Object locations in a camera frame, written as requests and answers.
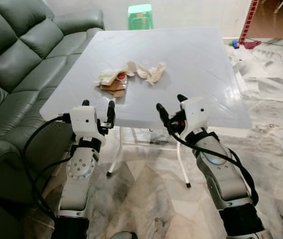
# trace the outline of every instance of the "green stool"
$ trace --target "green stool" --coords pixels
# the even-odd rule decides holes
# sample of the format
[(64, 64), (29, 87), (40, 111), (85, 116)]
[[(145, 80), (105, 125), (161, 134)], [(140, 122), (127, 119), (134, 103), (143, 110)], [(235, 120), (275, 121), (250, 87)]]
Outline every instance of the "green stool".
[(135, 5), (128, 8), (128, 29), (153, 29), (151, 4)]

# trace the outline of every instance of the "black cable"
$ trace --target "black cable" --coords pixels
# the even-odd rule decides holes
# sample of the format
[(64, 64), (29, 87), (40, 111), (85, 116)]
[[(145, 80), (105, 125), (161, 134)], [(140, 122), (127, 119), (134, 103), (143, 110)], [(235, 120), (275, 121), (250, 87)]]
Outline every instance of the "black cable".
[(50, 207), (48, 206), (48, 204), (46, 203), (46, 201), (44, 200), (44, 198), (42, 197), (42, 194), (40, 193), (40, 191), (38, 190), (36, 184), (35, 184), (35, 181), (34, 179), (32, 178), (32, 175), (29, 171), (29, 168), (28, 168), (28, 165), (27, 165), (27, 162), (26, 162), (26, 151), (27, 151), (27, 148), (28, 146), (31, 144), (32, 140), (36, 137), (36, 135), (43, 129), (45, 128), (46, 126), (50, 125), (51, 123), (55, 122), (55, 121), (58, 121), (58, 120), (62, 120), (63, 118), (62, 117), (56, 117), (54, 119), (51, 119), (47, 122), (45, 122), (40, 128), (38, 128), (32, 135), (31, 137), (27, 140), (24, 148), (23, 148), (23, 151), (22, 151), (22, 155), (21, 155), (21, 161), (22, 161), (22, 164), (23, 164), (23, 167), (24, 167), (24, 170), (25, 170), (25, 173), (26, 173), (26, 176), (32, 186), (32, 189), (34, 190), (34, 193), (35, 195), (38, 197), (38, 199), (40, 200), (41, 204), (46, 208), (42, 208), (40, 206), (40, 204), (38, 203), (37, 200), (35, 200), (35, 204), (39, 207), (39, 209), (44, 213), (46, 214), (47, 216), (49, 216), (53, 221), (55, 221), (56, 217), (53, 213), (53, 211), (50, 209)]
[(241, 173), (243, 175), (243, 177), (245, 178), (247, 184), (249, 185), (250, 189), (251, 189), (251, 198), (252, 198), (252, 201), (253, 201), (253, 204), (254, 206), (257, 205), (258, 201), (259, 201), (259, 195), (257, 194), (256, 192), (256, 189), (255, 189), (255, 183), (253, 181), (253, 178), (252, 176), (250, 175), (250, 173), (247, 171), (247, 169), (245, 167), (243, 167), (239, 157), (237, 156), (237, 154), (231, 150), (230, 152), (233, 154), (233, 156), (235, 157), (236, 161), (234, 161), (233, 159), (223, 155), (223, 154), (220, 154), (218, 152), (214, 152), (212, 150), (209, 150), (209, 149), (205, 149), (205, 148), (201, 148), (201, 147), (198, 147), (198, 146), (195, 146), (191, 143), (188, 143), (186, 141), (184, 141), (183, 139), (179, 138), (176, 133), (171, 129), (171, 123), (172, 121), (174, 120), (174, 118), (171, 118), (168, 123), (167, 123), (167, 130), (168, 130), (168, 133), (178, 142), (180, 142), (181, 144), (189, 147), (189, 148), (192, 148), (194, 150), (198, 150), (200, 152), (203, 152), (203, 153), (208, 153), (208, 154), (211, 154), (213, 156), (216, 156), (216, 157), (220, 157), (220, 158), (223, 158), (225, 159), (226, 161), (229, 161), (230, 163), (234, 164), (236, 167), (238, 167), (240, 170), (241, 170)]
[[(259, 41), (259, 40), (255, 40), (255, 39), (252, 39), (252, 38), (249, 38), (249, 37), (246, 37), (246, 39), (249, 39), (251, 41)], [(279, 45), (279, 44), (274, 44), (274, 43), (270, 43), (270, 42), (264, 42), (264, 41), (260, 41), (261, 43), (264, 43), (264, 44), (268, 44), (268, 45), (274, 45), (274, 46), (282, 46), (283, 45)]]
[[(69, 158), (66, 158), (66, 159), (63, 159), (63, 160), (59, 160), (59, 161), (57, 161), (57, 162), (54, 162), (54, 163), (51, 163), (51, 164), (49, 164), (49, 165), (47, 165), (45, 168), (43, 168), (38, 174), (37, 174), (37, 176), (35, 177), (35, 179), (34, 179), (34, 183), (36, 184), (37, 183), (37, 181), (39, 180), (39, 178), (41, 177), (41, 175), (46, 171), (46, 170), (48, 170), (49, 168), (51, 168), (51, 167), (54, 167), (55, 165), (58, 165), (58, 164), (61, 164), (61, 163), (65, 163), (65, 162), (67, 162), (67, 161), (69, 161), (71, 159), (71, 157), (69, 157)], [(35, 196), (35, 192), (34, 192), (34, 188), (32, 188), (32, 198), (34, 199), (34, 200), (37, 200), (36, 199), (36, 196)]]

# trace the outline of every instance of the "white table leg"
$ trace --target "white table leg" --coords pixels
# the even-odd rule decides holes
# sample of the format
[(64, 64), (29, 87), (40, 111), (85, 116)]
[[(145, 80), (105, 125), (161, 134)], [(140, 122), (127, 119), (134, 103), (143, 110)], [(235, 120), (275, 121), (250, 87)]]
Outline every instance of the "white table leg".
[(132, 132), (133, 140), (135, 141), (135, 144), (137, 144), (138, 139), (137, 139), (135, 128), (131, 128), (131, 132)]
[(122, 147), (123, 147), (123, 129), (122, 129), (122, 127), (119, 127), (119, 150), (118, 150), (116, 156), (114, 157), (114, 160), (113, 160), (111, 167), (108, 169), (108, 171), (106, 173), (107, 177), (111, 176), (113, 169), (116, 166), (117, 161), (119, 160), (119, 156), (122, 153)]
[(281, 2), (281, 4), (275, 9), (274, 13), (277, 14), (278, 11), (280, 10), (280, 8), (283, 6), (283, 1)]
[(179, 142), (177, 142), (177, 158), (178, 158), (178, 162), (179, 162), (179, 165), (180, 165), (183, 177), (185, 178), (185, 182), (186, 182), (187, 188), (190, 188), (191, 184), (189, 182), (189, 179), (188, 179), (188, 176), (187, 176), (185, 167), (184, 167), (184, 165), (182, 163), (182, 159), (181, 159), (181, 155), (180, 155), (180, 143)]

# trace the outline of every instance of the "crumpled paper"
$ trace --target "crumpled paper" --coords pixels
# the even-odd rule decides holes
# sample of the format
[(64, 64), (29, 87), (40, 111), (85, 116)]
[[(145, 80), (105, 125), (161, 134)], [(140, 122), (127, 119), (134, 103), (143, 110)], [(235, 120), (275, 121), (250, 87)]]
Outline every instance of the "crumpled paper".
[(152, 86), (160, 80), (160, 77), (166, 69), (166, 65), (164, 64), (160, 64), (158, 67), (152, 67), (150, 69), (145, 68), (143, 65), (137, 67), (132, 61), (129, 61), (127, 66), (127, 76), (132, 77), (137, 73), (140, 78), (146, 79), (146, 82), (149, 82)]

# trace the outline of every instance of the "food wrapper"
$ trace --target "food wrapper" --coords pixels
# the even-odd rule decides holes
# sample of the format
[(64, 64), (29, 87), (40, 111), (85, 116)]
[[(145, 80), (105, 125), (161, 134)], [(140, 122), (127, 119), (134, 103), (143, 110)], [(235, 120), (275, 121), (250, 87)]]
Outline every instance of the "food wrapper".
[(126, 69), (106, 69), (98, 75), (96, 86), (111, 86), (118, 74), (126, 72)]
[(115, 98), (122, 97), (127, 88), (127, 76), (120, 73), (110, 86), (101, 85), (100, 89), (112, 94)]

